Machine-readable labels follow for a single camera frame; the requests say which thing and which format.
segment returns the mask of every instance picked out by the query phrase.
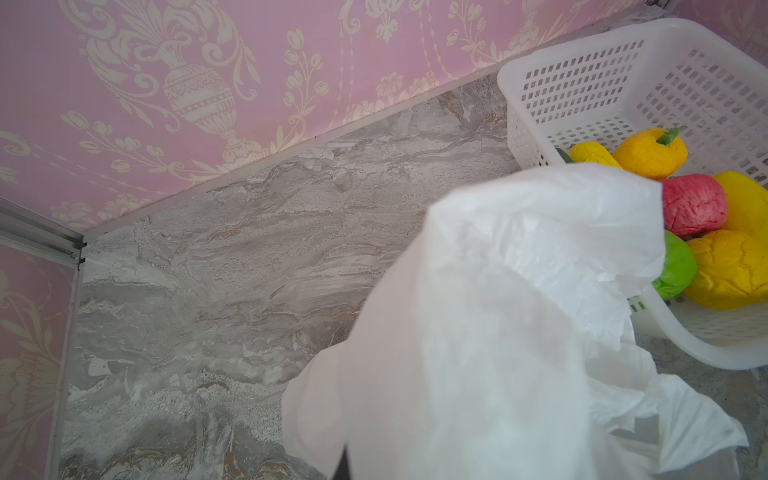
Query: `pink wall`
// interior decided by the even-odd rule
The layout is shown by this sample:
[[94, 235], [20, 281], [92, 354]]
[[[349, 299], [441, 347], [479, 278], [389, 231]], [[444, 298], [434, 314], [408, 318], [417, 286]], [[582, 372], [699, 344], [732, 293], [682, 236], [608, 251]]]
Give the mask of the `pink wall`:
[[701, 23], [768, 66], [766, 0], [680, 0], [675, 15]]
[[643, 2], [6, 2], [0, 197], [89, 230]]
[[74, 270], [0, 245], [0, 478], [43, 478]]

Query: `basket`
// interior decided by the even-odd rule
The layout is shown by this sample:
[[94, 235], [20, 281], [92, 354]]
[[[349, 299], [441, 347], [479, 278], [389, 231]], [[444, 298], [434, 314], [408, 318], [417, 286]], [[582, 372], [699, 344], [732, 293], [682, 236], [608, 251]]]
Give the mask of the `basket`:
[[[555, 147], [609, 151], [636, 131], [680, 127], [677, 174], [734, 170], [768, 188], [768, 70], [705, 27], [665, 18], [510, 61], [498, 74], [508, 145], [523, 168], [563, 164]], [[652, 286], [630, 299], [637, 333], [722, 369], [768, 364], [768, 308], [709, 310]]]

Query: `white plastic bag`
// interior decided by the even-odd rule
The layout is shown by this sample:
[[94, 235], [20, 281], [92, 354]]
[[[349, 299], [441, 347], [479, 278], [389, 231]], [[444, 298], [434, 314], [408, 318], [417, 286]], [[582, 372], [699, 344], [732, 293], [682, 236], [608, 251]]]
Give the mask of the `white plastic bag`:
[[286, 451], [331, 475], [347, 445], [360, 480], [557, 480], [645, 478], [746, 445], [634, 344], [627, 298], [664, 263], [660, 190], [577, 164], [449, 194], [347, 341], [289, 383]]

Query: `wrinkled red object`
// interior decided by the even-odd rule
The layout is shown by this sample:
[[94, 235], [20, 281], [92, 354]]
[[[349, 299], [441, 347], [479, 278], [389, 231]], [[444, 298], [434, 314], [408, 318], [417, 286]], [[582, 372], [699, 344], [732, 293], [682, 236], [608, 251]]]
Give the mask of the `wrinkled red object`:
[[661, 182], [664, 228], [678, 237], [717, 230], [728, 216], [725, 192], [707, 175], [684, 175]]

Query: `damask pattern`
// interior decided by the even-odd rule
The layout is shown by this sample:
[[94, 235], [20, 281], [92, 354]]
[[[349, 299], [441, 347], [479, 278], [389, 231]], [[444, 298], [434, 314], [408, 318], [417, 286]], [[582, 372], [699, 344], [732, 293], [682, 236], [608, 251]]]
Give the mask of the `damask pattern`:
[[765, 0], [682, 0], [675, 14], [701, 23], [768, 67]]
[[0, 197], [90, 230], [641, 3], [19, 2]]
[[42, 479], [74, 270], [0, 245], [0, 478]]

